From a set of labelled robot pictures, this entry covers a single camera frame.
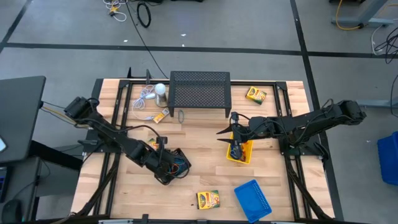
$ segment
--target wooden tabletop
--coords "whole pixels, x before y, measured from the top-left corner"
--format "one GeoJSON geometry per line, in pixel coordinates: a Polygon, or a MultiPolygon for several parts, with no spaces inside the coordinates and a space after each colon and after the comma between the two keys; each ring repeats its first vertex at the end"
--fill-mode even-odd
{"type": "MultiPolygon", "coordinates": [[[[99,95],[98,111],[110,122],[118,79],[105,79],[99,95]]],[[[293,116],[308,113],[309,107],[303,82],[287,82],[290,105],[293,116]]],[[[131,102],[139,97],[144,86],[134,85],[131,102]]],[[[277,116],[275,99],[271,87],[260,86],[267,93],[262,105],[245,98],[249,86],[232,86],[232,110],[252,116],[277,116]]],[[[123,93],[121,105],[124,105],[126,93],[123,93]]],[[[283,97],[280,93],[282,111],[283,97]]],[[[119,110],[120,124],[122,109],[119,110]]],[[[162,111],[154,100],[146,100],[144,110],[134,110],[141,117],[157,115],[162,111]]],[[[226,159],[228,144],[217,141],[217,138],[229,138],[228,134],[216,135],[228,126],[222,109],[188,109],[184,108],[185,119],[178,121],[178,108],[174,118],[167,116],[159,124],[153,121],[140,121],[129,109],[128,126],[147,124],[169,139],[169,149],[181,148],[192,167],[184,179],[175,179],[168,186],[155,180],[153,173],[141,168],[125,156],[119,165],[118,179],[114,193],[111,218],[141,218],[149,214],[150,219],[184,219],[184,220],[247,220],[235,197],[234,188],[256,179],[271,205],[272,213],[261,220],[292,221],[293,213],[290,202],[289,186],[284,158],[280,155],[276,139],[254,141],[251,163],[240,164],[226,159]],[[198,210],[195,194],[199,191],[218,190],[220,208],[198,210]]],[[[130,138],[149,140],[155,135],[148,129],[137,129],[128,132],[130,138]]],[[[79,211],[89,200],[98,186],[104,155],[93,154],[81,169],[72,211],[79,211]]],[[[302,156],[303,171],[307,189],[326,214],[334,217],[331,199],[326,183],[322,162],[315,156],[302,156]]],[[[297,190],[300,214],[304,217],[301,195],[297,190]]],[[[104,213],[105,201],[102,200],[101,212],[104,213]]]]}

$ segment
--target blue plastic basket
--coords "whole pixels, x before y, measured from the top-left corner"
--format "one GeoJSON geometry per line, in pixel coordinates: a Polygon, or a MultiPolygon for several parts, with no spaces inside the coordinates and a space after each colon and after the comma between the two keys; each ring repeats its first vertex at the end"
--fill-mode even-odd
{"type": "Polygon", "coordinates": [[[236,187],[234,191],[250,223],[254,223],[272,212],[271,206],[256,180],[250,180],[242,186],[236,187]]]}
{"type": "Polygon", "coordinates": [[[381,177],[387,184],[398,185],[398,132],[377,141],[381,177]]]}

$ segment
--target black mesh rack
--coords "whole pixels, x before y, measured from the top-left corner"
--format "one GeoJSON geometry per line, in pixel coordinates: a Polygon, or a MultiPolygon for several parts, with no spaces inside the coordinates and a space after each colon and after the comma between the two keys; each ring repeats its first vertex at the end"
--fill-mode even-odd
{"type": "Polygon", "coordinates": [[[229,72],[171,72],[167,102],[171,117],[174,108],[222,108],[231,111],[229,72]]]}

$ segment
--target gray floor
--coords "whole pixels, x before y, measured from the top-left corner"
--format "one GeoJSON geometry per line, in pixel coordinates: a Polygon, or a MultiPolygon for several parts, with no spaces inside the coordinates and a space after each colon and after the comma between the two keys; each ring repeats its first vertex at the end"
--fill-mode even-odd
{"type": "MultiPolygon", "coordinates": [[[[362,6],[344,4],[341,15],[359,14],[370,1],[362,6]]],[[[341,31],[330,24],[336,4],[327,0],[296,2],[308,51],[371,52],[374,29],[341,31]]],[[[1,0],[0,39],[24,3],[1,0]]],[[[150,46],[300,50],[289,0],[165,0],[163,5],[150,9],[151,26],[139,26],[150,46]]],[[[387,9],[383,17],[398,17],[396,8],[387,9]]],[[[381,29],[375,41],[383,41],[394,28],[381,29]]],[[[142,46],[132,22],[120,23],[107,16],[101,0],[33,0],[9,42],[142,46]]],[[[171,70],[214,70],[229,71],[233,79],[301,80],[311,102],[301,56],[199,52],[153,55],[166,74],[171,70]]],[[[398,61],[386,65],[376,58],[310,57],[310,64],[323,104],[328,98],[335,102],[388,99],[398,61]]],[[[161,77],[145,51],[6,47],[0,53],[0,79],[44,75],[47,82],[43,99],[58,105],[66,105],[76,96],[89,96],[96,78],[125,77],[129,67],[136,76],[145,74],[148,68],[153,76],[161,77]]],[[[376,143],[397,130],[398,120],[388,110],[365,111],[368,117],[360,126],[339,126],[327,132],[343,215],[347,221],[395,223],[398,187],[381,180],[376,143]]],[[[39,113],[35,140],[59,147],[84,138],[84,130],[39,113]]],[[[80,155],[81,148],[69,153],[80,155]]],[[[52,175],[39,186],[39,195],[53,195],[40,200],[38,218],[65,216],[72,204],[78,174],[56,166],[50,168],[52,175]],[[55,188],[54,182],[63,183],[62,187],[55,188]]]]}

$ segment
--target white ball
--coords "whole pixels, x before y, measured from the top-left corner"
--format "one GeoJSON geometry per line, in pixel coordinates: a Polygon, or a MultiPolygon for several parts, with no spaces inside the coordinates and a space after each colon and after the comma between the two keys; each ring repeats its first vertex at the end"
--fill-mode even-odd
{"type": "Polygon", "coordinates": [[[163,83],[156,84],[155,92],[158,95],[163,95],[166,92],[166,86],[163,83]]]}

